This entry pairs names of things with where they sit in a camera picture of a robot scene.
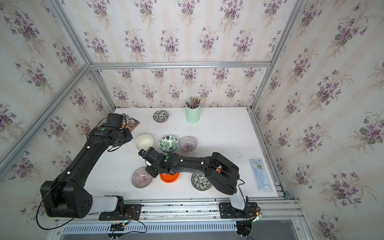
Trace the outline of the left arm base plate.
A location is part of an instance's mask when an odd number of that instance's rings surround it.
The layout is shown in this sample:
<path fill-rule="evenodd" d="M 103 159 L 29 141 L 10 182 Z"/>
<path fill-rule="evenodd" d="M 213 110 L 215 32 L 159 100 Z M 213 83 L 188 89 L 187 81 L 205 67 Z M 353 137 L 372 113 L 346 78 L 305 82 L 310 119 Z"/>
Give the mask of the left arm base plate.
<path fill-rule="evenodd" d="M 132 221 L 139 220 L 142 210 L 141 204 L 129 204 L 123 208 L 117 207 L 113 212 L 104 212 L 99 215 L 99 221 Z"/>

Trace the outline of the black white floral bowl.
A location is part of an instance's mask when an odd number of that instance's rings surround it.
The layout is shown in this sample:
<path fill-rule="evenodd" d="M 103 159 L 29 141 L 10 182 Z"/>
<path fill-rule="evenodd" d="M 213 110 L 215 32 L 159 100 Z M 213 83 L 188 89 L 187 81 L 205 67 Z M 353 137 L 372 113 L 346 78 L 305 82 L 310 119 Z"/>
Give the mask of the black white floral bowl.
<path fill-rule="evenodd" d="M 191 182 L 192 186 L 201 192 L 207 191 L 212 186 L 212 183 L 204 175 L 200 174 L 192 174 Z"/>

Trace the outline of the pink floral black-leaf bowl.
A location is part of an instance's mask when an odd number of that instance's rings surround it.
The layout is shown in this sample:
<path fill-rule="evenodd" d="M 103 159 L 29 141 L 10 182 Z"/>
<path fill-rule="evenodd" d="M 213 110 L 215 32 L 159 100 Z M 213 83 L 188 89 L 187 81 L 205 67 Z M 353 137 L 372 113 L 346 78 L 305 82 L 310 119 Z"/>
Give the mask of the pink floral black-leaf bowl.
<path fill-rule="evenodd" d="M 153 120 L 157 123 L 164 123 L 168 118 L 169 113 L 166 110 L 158 110 L 153 114 Z"/>

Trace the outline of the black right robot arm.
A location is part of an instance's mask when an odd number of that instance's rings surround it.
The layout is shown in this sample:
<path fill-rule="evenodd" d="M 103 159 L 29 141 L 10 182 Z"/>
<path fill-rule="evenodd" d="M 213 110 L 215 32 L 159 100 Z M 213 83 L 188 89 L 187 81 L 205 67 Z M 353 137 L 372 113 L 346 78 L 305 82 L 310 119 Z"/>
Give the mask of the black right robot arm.
<path fill-rule="evenodd" d="M 219 192 L 229 196 L 233 208 L 241 211 L 246 208 L 243 194 L 238 193 L 239 167 L 220 153 L 214 152 L 208 157 L 186 157 L 176 153 L 164 155 L 150 147 L 146 151 L 140 150 L 139 156 L 146 162 L 146 172 L 153 178 L 160 174 L 184 172 L 204 175 Z"/>

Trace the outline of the green leaf pattern bowl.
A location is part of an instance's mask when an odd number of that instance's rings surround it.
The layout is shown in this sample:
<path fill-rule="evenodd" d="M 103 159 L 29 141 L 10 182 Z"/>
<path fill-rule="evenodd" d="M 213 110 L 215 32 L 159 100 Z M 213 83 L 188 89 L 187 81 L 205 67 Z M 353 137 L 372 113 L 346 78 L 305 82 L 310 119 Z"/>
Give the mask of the green leaf pattern bowl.
<path fill-rule="evenodd" d="M 179 146 L 178 139 L 173 135 L 166 135 L 159 141 L 159 147 L 162 152 L 170 153 L 175 151 Z"/>

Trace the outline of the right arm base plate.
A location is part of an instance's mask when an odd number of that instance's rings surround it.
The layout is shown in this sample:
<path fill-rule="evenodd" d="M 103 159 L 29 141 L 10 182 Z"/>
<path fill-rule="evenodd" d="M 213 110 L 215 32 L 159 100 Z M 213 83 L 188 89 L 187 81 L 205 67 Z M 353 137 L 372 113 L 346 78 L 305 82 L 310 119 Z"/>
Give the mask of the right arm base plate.
<path fill-rule="evenodd" d="M 261 212 L 256 202 L 247 203 L 244 210 L 232 207 L 231 203 L 219 203 L 219 210 L 221 219 L 253 219 Z"/>

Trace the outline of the purple striped bowl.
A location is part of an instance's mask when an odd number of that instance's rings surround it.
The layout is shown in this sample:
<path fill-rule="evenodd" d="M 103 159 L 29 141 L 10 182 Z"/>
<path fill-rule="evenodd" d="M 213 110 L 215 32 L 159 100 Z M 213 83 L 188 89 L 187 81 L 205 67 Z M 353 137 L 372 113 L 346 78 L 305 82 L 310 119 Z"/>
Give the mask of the purple striped bowl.
<path fill-rule="evenodd" d="M 132 175 L 132 184 L 138 189 L 147 187 L 152 180 L 153 177 L 146 171 L 145 167 L 137 169 Z"/>
<path fill-rule="evenodd" d="M 179 142 L 179 147 L 184 152 L 192 152 L 197 147 L 197 140 L 191 136 L 183 137 Z"/>

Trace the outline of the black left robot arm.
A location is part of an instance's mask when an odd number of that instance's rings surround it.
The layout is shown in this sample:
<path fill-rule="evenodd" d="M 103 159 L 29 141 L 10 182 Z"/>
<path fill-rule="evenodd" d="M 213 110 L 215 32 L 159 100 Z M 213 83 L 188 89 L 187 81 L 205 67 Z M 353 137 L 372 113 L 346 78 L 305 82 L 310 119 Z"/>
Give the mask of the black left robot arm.
<path fill-rule="evenodd" d="M 53 181 L 46 181 L 41 186 L 47 216 L 81 219 L 95 213 L 113 213 L 119 217 L 125 215 L 123 197 L 99 198 L 88 193 L 84 186 L 100 156 L 109 147 L 121 147 L 132 139 L 128 129 L 94 128 L 70 165 Z"/>

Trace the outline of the cream white bowl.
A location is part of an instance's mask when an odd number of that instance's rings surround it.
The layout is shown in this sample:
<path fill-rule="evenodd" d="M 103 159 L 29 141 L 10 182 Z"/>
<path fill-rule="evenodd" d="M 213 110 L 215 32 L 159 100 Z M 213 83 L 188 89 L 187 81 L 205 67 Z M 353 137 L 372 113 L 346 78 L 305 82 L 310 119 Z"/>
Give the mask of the cream white bowl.
<path fill-rule="evenodd" d="M 154 146 L 153 137 L 148 134 L 140 135 L 135 142 L 137 150 L 148 150 L 150 147 Z"/>

